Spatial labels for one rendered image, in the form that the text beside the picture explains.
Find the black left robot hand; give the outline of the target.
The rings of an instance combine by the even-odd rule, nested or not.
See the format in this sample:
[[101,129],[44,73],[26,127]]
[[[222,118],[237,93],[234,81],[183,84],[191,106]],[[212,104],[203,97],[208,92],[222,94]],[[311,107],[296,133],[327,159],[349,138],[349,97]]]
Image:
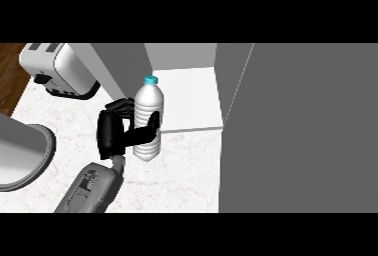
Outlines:
[[100,159],[125,154],[128,146],[150,143],[159,129],[159,112],[153,111],[147,124],[134,126],[134,99],[121,98],[104,105],[97,118],[97,149]]

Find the clear water bottle blue cap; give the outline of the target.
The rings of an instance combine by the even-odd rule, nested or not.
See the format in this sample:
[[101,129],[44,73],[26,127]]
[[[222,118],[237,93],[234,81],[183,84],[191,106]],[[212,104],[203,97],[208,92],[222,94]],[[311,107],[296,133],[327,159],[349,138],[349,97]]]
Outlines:
[[[143,86],[140,87],[134,97],[134,127],[140,128],[147,125],[149,117],[155,111],[163,110],[163,94],[157,87],[157,78],[146,76]],[[132,147],[134,156],[150,161],[159,154],[160,149],[160,132],[155,132],[155,138],[150,142]]]

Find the grey open cabinet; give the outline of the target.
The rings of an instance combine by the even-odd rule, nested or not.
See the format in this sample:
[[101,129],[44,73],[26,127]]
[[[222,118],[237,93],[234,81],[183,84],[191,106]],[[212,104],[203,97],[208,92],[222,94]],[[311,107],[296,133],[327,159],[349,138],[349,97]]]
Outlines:
[[146,76],[163,94],[163,133],[222,127],[214,43],[73,43],[112,99],[135,95]]

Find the large dark grey cabinet door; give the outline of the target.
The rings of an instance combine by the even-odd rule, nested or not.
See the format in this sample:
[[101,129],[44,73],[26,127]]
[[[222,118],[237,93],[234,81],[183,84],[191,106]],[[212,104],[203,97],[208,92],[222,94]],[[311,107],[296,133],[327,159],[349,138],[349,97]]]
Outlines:
[[378,212],[378,44],[258,44],[222,130],[220,208]]

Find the grey round pot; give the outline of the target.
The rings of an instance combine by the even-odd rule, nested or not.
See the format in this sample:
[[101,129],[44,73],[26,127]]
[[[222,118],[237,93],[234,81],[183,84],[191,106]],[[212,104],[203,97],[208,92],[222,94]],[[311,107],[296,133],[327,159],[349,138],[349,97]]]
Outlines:
[[0,192],[29,185],[48,167],[56,151],[53,131],[0,113]]

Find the silver toaster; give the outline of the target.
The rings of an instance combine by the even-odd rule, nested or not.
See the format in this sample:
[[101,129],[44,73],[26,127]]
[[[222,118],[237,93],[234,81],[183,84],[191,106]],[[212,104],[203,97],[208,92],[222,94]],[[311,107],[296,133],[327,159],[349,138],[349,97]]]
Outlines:
[[28,43],[19,64],[51,96],[88,100],[100,87],[67,43]]

